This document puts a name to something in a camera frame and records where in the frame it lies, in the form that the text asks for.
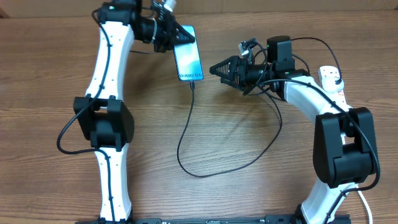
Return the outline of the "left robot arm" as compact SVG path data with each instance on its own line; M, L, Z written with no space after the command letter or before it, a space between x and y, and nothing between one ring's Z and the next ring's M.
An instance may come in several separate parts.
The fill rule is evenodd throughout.
M155 16L142 16L141 1L110 1L94 11L99 49L91 83L73 103L75 118L99 165L102 204L96 223L132 223L127 189L127 151L134 118L123 100L124 75L134 41L155 52L195 41L173 15L175 1L153 2Z

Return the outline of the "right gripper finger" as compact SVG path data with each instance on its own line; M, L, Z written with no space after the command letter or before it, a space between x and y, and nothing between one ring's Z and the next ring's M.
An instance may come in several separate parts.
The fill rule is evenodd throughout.
M240 57L237 55L230 56L229 58L223 60L210 67L209 72L212 75L219 76L221 78L233 78L234 74L238 69L238 63Z
M226 85L229 85L239 91L245 91L246 87L244 84L241 83L240 76L234 76L231 80L227 78L220 78L220 82Z

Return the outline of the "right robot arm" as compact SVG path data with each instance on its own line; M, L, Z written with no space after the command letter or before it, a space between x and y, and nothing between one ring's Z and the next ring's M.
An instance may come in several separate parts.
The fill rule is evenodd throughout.
M297 107L314 125L313 167L317 181L293 215L268 215L266 221L284 223L350 223L335 212L350 192L370 190L380 179L372 113L334 101L310 72L295 68L292 39L271 37L262 48L265 61L256 64L256 39L239 44L241 54L210 67L210 73L244 95L268 86L282 101Z

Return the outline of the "blue-screen smartphone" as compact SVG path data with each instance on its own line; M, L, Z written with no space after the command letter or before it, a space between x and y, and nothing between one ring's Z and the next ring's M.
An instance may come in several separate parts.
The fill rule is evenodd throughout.
M203 79L203 69L196 40L193 43L176 45L174 57L180 81L189 82Z

